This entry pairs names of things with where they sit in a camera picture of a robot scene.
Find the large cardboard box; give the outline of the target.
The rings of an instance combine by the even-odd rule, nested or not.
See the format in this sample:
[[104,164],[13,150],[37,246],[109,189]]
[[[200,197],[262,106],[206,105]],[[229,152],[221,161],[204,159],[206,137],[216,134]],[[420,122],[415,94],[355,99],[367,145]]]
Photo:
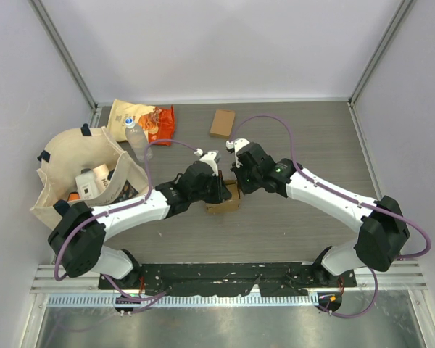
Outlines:
[[235,212],[240,208],[241,195],[236,180],[225,180],[225,187],[231,193],[231,198],[219,204],[206,204],[206,211],[210,214]]

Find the small cardboard box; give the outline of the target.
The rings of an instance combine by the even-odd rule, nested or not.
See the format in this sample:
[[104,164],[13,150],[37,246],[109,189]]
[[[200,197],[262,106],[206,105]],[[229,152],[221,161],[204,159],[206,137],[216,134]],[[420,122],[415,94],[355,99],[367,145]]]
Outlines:
[[235,111],[217,109],[211,124],[210,135],[218,138],[229,138],[233,129],[235,118]]

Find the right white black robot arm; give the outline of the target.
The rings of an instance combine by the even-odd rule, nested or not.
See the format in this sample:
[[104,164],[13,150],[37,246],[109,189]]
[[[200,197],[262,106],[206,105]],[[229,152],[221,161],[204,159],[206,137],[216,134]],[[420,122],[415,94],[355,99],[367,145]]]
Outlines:
[[354,196],[290,159],[275,162],[259,144],[244,138],[227,141],[226,148],[235,157],[231,170],[244,194],[264,189],[304,202],[357,233],[356,239],[345,244],[326,247],[310,265],[314,281],[321,286],[330,286],[355,268],[386,272],[409,239],[399,204],[391,197]]

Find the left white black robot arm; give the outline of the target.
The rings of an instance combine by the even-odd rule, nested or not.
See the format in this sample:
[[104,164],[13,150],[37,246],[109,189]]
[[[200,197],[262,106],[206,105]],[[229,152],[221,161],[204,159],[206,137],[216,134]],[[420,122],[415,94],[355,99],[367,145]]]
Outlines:
[[77,278],[95,272],[121,289],[136,287],[142,270],[133,255],[114,250],[105,242],[137,225],[171,218],[203,201],[220,204],[232,197],[222,175],[196,161],[172,181],[161,183],[143,196],[105,207],[84,202],[66,209],[48,243],[57,256],[54,278]]

